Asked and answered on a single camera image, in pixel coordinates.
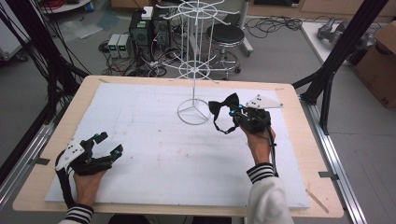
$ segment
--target striped cuff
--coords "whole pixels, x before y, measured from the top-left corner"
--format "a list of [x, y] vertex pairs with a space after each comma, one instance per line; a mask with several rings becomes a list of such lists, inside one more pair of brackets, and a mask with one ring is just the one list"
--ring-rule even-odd
[[247, 175], [250, 178], [251, 183], [254, 184], [259, 180], [274, 176], [273, 165], [268, 162], [257, 164], [247, 171]]
[[77, 203], [66, 214], [67, 220], [73, 220], [82, 224], [89, 224], [93, 215], [93, 209], [85, 204]]

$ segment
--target table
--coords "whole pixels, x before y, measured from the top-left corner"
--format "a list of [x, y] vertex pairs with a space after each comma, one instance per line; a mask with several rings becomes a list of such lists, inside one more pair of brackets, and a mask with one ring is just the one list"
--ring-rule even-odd
[[[75, 98], [66, 110], [57, 129], [49, 140], [41, 158], [50, 159], [48, 165], [37, 164], [30, 173], [18, 194], [13, 208], [17, 211], [66, 211], [64, 203], [45, 202], [44, 198], [55, 177], [54, 162], [58, 154], [70, 142], [86, 109], [91, 103], [95, 91], [101, 83], [130, 83], [138, 85], [190, 86], [191, 81], [167, 78], [146, 77], [86, 77]], [[302, 178], [311, 207], [305, 210], [292, 210], [294, 217], [341, 217], [344, 214], [337, 193], [330, 178], [321, 178], [318, 172], [326, 171], [304, 111], [294, 88], [289, 84], [270, 84], [255, 82], [221, 81], [216, 84], [209, 80], [199, 80], [197, 88], [238, 88], [276, 91], [283, 103], [283, 116], [288, 126], [290, 140], [295, 156], [301, 168]], [[245, 217], [246, 207], [226, 206], [178, 206], [148, 204], [99, 203], [94, 206], [98, 213], [163, 214], [193, 216], [230, 216]]]

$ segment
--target person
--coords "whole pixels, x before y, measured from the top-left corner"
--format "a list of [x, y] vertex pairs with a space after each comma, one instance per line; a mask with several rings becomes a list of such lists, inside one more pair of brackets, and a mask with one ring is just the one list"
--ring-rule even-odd
[[[247, 223], [294, 223], [286, 203], [283, 183], [274, 176], [273, 165], [270, 163], [271, 147], [268, 133], [253, 134], [241, 129], [247, 136], [247, 145], [255, 162], [255, 165], [247, 171], [253, 184], [248, 199]], [[273, 130], [271, 132], [275, 139], [275, 132]], [[90, 223], [93, 215], [92, 205], [105, 172], [85, 176], [74, 174], [78, 193], [77, 204], [67, 211], [66, 218], [60, 224]]]

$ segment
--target sleeve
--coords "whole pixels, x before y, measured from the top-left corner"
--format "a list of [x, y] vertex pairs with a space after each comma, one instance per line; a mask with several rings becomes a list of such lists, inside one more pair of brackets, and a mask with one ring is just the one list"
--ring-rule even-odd
[[93, 209], [85, 204], [76, 204], [66, 214], [66, 218], [59, 224], [89, 224], [93, 215]]
[[247, 207], [248, 224], [294, 223], [282, 181], [274, 176], [271, 163], [260, 163], [247, 171], [253, 186]]

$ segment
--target cardboard box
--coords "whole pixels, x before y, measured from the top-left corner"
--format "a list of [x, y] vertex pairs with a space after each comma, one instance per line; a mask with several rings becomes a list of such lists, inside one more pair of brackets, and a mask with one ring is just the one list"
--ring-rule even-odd
[[116, 8], [154, 7], [156, 3], [153, 0], [111, 0], [111, 6]]
[[386, 108], [396, 108], [396, 21], [375, 33], [377, 43], [356, 65], [355, 74]]

